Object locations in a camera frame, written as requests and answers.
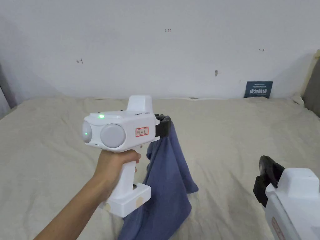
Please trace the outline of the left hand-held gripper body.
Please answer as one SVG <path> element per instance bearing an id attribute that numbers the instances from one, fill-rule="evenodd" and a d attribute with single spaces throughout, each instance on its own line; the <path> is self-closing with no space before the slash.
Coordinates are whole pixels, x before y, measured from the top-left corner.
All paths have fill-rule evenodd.
<path id="1" fill-rule="evenodd" d="M 86 145 L 115 153 L 133 149 L 167 137 L 171 122 L 159 123 L 153 112 L 151 96 L 135 95 L 128 101 L 127 109 L 94 112 L 84 118 L 82 138 Z M 151 188 L 134 183 L 133 163 L 124 164 L 119 182 L 102 207 L 111 214 L 126 217 L 151 196 Z"/>

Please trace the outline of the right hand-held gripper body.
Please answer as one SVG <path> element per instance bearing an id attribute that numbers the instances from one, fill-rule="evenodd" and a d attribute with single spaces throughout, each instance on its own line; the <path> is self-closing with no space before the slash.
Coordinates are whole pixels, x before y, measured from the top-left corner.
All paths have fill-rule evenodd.
<path id="1" fill-rule="evenodd" d="M 310 169 L 285 169 L 276 188 L 266 175 L 259 175 L 253 192 L 274 239 L 320 239 L 319 179 Z"/>

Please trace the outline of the person's left hand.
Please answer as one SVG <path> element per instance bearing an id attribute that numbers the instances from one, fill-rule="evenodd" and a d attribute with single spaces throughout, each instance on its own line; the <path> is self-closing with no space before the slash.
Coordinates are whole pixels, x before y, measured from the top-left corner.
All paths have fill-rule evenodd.
<path id="1" fill-rule="evenodd" d="M 123 165 L 133 163 L 135 167 L 140 158 L 141 154 L 135 150 L 127 150 L 120 153 L 107 150 L 100 152 L 92 179 L 99 189 L 101 202 L 107 200 L 118 184 Z"/>

